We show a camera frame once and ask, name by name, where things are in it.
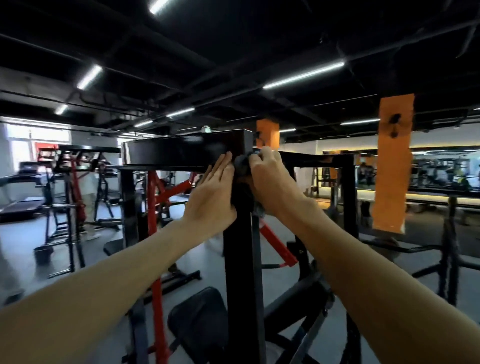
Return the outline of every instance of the treadmill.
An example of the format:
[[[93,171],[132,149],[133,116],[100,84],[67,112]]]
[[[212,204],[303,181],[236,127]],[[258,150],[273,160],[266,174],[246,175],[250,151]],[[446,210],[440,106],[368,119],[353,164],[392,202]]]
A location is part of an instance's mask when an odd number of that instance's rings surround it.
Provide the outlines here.
[[[0,188],[5,188],[10,183],[33,182],[36,187],[42,188],[47,182],[47,174],[38,172],[35,162],[21,162],[20,170],[16,174],[0,178]],[[23,201],[12,201],[5,192],[9,203],[0,209],[0,222],[14,222],[32,219],[39,213],[45,203],[45,197],[28,197]]]

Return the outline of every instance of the ceiling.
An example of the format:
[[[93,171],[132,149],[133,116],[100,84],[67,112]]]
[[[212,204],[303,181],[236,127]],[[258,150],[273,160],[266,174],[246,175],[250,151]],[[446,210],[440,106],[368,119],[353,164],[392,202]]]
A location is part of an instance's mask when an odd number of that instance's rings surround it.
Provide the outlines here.
[[[340,123],[407,93],[416,130],[480,117],[479,1],[169,0],[156,15],[149,5],[3,0],[0,114],[162,135],[271,118],[296,128],[288,142],[375,134],[376,123]],[[93,64],[103,71],[77,89]]]

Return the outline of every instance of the black bucket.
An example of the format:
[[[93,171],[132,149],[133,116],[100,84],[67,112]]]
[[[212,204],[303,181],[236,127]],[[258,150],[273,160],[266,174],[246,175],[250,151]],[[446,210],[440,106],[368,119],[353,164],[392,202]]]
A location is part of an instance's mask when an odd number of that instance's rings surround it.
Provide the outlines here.
[[[35,261],[38,266],[47,266],[50,264],[50,256],[53,253],[51,246],[42,245],[33,250]]]

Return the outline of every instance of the hand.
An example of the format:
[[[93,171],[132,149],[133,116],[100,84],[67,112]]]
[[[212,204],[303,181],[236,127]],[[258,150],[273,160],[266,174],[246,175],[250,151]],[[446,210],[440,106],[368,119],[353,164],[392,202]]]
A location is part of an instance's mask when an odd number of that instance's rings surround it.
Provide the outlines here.
[[[290,177],[278,151],[264,146],[259,155],[250,155],[249,163],[250,188],[267,213],[280,218],[284,211],[295,209],[297,201],[306,199]]]
[[[237,218],[230,204],[234,167],[232,154],[222,154],[214,167],[208,166],[192,191],[182,220],[198,236],[199,242],[211,238],[229,227]]]

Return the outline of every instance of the forearm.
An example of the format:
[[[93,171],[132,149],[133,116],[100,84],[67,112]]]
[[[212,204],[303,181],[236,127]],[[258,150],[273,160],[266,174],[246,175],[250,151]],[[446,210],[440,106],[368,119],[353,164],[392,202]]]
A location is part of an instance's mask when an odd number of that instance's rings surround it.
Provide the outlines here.
[[[157,234],[0,311],[4,363],[63,363],[88,352],[154,280],[198,242],[174,221]]]
[[[279,218],[315,257],[382,363],[480,362],[472,320],[339,228],[313,200]]]

